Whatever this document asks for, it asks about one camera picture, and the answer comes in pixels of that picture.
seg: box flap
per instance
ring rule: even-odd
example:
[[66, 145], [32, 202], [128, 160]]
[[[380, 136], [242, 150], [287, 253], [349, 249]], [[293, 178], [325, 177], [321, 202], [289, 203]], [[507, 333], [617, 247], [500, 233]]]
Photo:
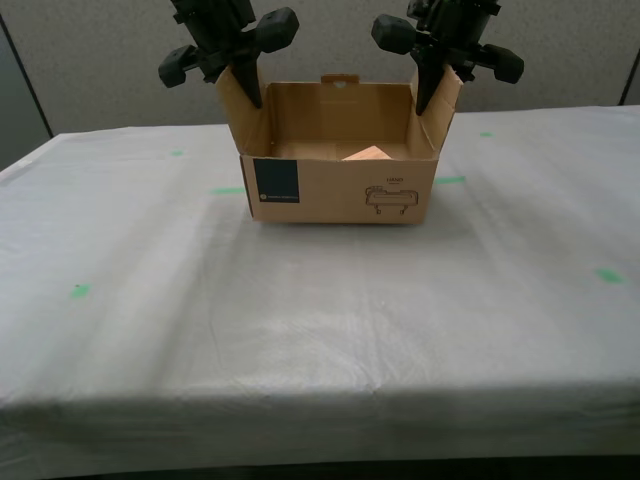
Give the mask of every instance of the box flap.
[[262, 109], [256, 108], [249, 100], [236, 77], [233, 76], [231, 68], [227, 67], [216, 82], [218, 95], [227, 114], [229, 129], [236, 143], [236, 148], [241, 154], [248, 153], [249, 142], [258, 128], [263, 109], [266, 108], [266, 88], [260, 69], [258, 69], [258, 79], [260, 94], [265, 105]]
[[[456, 103], [458, 102], [458, 95], [460, 94], [462, 85], [462, 80], [458, 78], [453, 68], [447, 65], [444, 69], [442, 80], [429, 101], [429, 105], [427, 105], [427, 108], [419, 117], [420, 124], [434, 150], [442, 150], [444, 140], [447, 138], [447, 133], [449, 132], [449, 126], [453, 120], [453, 114], [456, 110]], [[417, 71], [411, 81], [411, 96], [413, 97], [413, 108], [415, 110], [416, 99], [418, 97]]]

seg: green tape mark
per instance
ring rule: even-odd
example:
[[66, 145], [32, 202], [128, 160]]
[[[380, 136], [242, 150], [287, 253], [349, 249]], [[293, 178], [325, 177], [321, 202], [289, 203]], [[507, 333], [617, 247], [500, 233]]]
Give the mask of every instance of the green tape mark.
[[228, 187], [228, 188], [214, 188], [209, 190], [212, 195], [228, 195], [230, 193], [244, 193], [246, 190], [243, 187]]
[[600, 279], [607, 283], [624, 283], [624, 277], [620, 275], [615, 270], [611, 270], [610, 268], [598, 268], [596, 269], [596, 275], [600, 277]]
[[86, 297], [89, 294], [89, 290], [91, 290], [91, 285], [76, 285], [71, 291], [71, 298]]
[[460, 183], [464, 182], [467, 177], [440, 177], [436, 178], [436, 185], [446, 185], [447, 183]]

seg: table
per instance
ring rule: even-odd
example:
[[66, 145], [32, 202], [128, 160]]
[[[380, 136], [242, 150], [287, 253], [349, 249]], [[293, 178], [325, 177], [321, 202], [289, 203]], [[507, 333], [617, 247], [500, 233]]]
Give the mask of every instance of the table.
[[252, 222], [226, 126], [0, 173], [0, 477], [640, 453], [640, 107], [458, 114], [427, 221]]

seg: open cardboard box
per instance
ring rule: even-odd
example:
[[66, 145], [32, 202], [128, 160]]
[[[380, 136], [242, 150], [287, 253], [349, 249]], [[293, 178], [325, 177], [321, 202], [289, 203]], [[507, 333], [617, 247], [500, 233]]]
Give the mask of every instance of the open cardboard box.
[[424, 220], [462, 86], [450, 67], [421, 116], [417, 76], [411, 84], [360, 83], [354, 75], [261, 83], [261, 109], [229, 69], [216, 86], [255, 220]]

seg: green marker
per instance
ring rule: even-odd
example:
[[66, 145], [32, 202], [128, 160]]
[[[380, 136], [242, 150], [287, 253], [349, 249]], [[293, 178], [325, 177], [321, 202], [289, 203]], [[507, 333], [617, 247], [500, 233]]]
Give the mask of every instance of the green marker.
[[71, 291], [71, 298], [86, 297], [89, 294], [89, 290], [91, 290], [91, 285], [76, 285]]
[[597, 268], [595, 272], [606, 283], [624, 283], [624, 277], [610, 268]]

